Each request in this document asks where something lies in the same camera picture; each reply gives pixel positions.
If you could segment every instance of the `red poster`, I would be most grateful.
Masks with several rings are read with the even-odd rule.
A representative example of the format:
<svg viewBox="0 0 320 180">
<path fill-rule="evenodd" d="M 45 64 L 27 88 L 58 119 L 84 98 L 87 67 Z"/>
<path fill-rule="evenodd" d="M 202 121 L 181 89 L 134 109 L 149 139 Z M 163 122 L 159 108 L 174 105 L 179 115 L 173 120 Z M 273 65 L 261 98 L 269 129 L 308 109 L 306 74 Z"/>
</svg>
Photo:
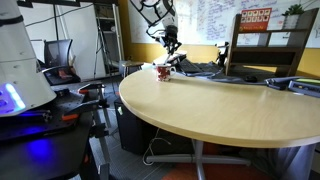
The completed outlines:
<svg viewBox="0 0 320 180">
<path fill-rule="evenodd" d="M 271 10 L 272 8 L 242 10 L 239 31 L 267 30 Z"/>
</svg>

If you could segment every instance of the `white wall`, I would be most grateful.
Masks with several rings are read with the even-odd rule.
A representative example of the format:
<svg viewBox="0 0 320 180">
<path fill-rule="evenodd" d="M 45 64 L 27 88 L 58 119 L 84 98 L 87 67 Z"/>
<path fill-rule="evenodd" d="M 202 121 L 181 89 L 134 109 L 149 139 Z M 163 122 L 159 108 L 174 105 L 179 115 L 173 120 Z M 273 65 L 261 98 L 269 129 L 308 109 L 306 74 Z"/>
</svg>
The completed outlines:
<svg viewBox="0 0 320 180">
<path fill-rule="evenodd" d="M 81 3 L 81 7 L 91 4 Z M 57 15 L 79 8 L 70 6 L 56 7 Z M 25 25 L 53 17 L 53 5 L 33 3 L 33 8 L 19 8 L 24 17 Z M 56 40 L 54 19 L 27 26 L 26 29 L 31 40 Z M 58 18 L 58 32 L 59 39 L 73 39 L 71 55 L 76 56 L 74 67 L 82 80 L 106 76 L 101 51 L 97 54 L 97 64 L 95 66 L 98 30 L 92 5 Z"/>
</svg>

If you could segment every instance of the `potted plant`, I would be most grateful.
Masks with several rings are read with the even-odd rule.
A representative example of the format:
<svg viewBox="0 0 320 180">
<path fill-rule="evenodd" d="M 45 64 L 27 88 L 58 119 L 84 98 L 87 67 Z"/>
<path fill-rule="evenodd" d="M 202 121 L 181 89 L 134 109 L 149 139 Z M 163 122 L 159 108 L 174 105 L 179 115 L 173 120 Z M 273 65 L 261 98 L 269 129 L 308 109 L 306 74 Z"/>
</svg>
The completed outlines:
<svg viewBox="0 0 320 180">
<path fill-rule="evenodd" d="M 283 21 L 283 29 L 294 29 L 298 24 L 298 20 L 301 14 L 304 13 L 303 7 L 301 4 L 291 5 L 283 16 L 285 16 Z"/>
</svg>

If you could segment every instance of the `black chair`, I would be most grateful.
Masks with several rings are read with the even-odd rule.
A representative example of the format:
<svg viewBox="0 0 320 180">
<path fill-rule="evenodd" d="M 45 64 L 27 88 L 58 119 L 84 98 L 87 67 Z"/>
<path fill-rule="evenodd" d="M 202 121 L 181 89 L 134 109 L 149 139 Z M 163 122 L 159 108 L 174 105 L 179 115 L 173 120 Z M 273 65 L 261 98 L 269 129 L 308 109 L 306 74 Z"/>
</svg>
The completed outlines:
<svg viewBox="0 0 320 180">
<path fill-rule="evenodd" d="M 42 72 L 51 86 L 81 82 L 69 65 L 71 44 L 72 39 L 44 41 L 45 69 Z"/>
</svg>

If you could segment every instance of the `chair backrest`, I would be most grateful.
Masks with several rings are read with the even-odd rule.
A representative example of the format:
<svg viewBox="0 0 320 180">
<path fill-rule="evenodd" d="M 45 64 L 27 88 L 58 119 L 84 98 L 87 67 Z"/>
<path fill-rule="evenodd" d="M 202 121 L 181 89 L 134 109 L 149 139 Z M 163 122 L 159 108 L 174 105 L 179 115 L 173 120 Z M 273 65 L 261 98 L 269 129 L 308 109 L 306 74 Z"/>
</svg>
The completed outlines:
<svg viewBox="0 0 320 180">
<path fill-rule="evenodd" d="M 44 61 L 46 68 L 69 66 L 69 52 L 72 39 L 44 42 Z"/>
</svg>

